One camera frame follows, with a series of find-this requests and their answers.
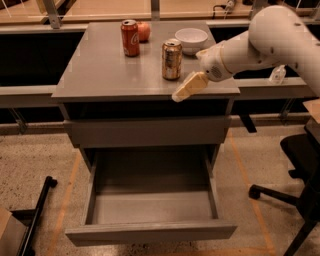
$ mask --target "silver can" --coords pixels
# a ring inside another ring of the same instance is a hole
[[[162,76],[167,80],[180,77],[182,46],[177,39],[168,39],[162,45]]]

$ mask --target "cardboard box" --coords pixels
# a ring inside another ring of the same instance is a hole
[[[320,99],[303,102],[303,105],[309,111],[310,115],[319,124],[320,123]]]
[[[0,255],[17,255],[26,228],[11,212],[0,207]]]

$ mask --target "cabinet top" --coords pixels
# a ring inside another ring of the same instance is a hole
[[[162,44],[186,27],[208,33],[205,48],[215,43],[205,21],[150,22],[151,35],[140,44],[140,55],[126,57],[121,38],[121,22],[90,23],[58,86],[52,95],[59,102],[102,101],[126,98],[163,99],[171,94],[192,71],[199,71],[196,57],[183,56],[181,77],[176,81],[162,78]],[[209,83],[193,97],[238,95],[233,79]]]

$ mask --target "soda can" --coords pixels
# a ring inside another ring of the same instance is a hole
[[[167,80],[180,77],[182,46],[175,38],[166,40],[162,45],[162,76]]]
[[[124,54],[134,57],[140,54],[138,24],[135,20],[124,20],[121,24]]]

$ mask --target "chair wheel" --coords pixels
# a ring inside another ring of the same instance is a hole
[[[300,172],[298,172],[297,170],[290,170],[288,171],[288,173],[292,179],[302,178],[302,175],[300,175]]]
[[[254,185],[251,186],[251,188],[249,189],[249,197],[252,199],[259,199],[260,198],[260,191],[255,189]]]
[[[51,180],[50,187],[55,188],[57,186],[57,184],[58,184],[57,180]]]
[[[27,251],[26,255],[27,255],[27,256],[35,256],[35,255],[36,255],[36,252],[35,252],[32,248],[30,248],[30,249]]]

